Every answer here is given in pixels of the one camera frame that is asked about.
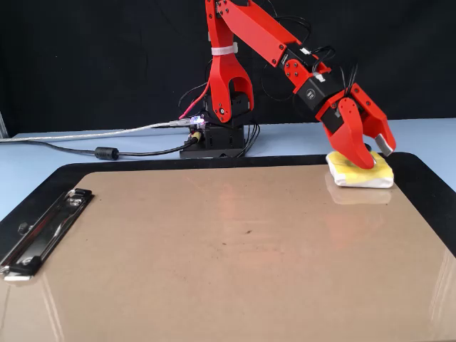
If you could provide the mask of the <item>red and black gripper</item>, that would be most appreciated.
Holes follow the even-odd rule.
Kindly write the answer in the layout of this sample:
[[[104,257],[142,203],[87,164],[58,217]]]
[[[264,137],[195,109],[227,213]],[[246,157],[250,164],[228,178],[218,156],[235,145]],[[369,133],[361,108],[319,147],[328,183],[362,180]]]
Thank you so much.
[[[329,73],[295,73],[294,85],[294,94],[323,124],[332,148],[356,166],[369,170],[375,164],[363,135],[373,138],[385,156],[395,151],[385,113],[357,83],[349,90]]]

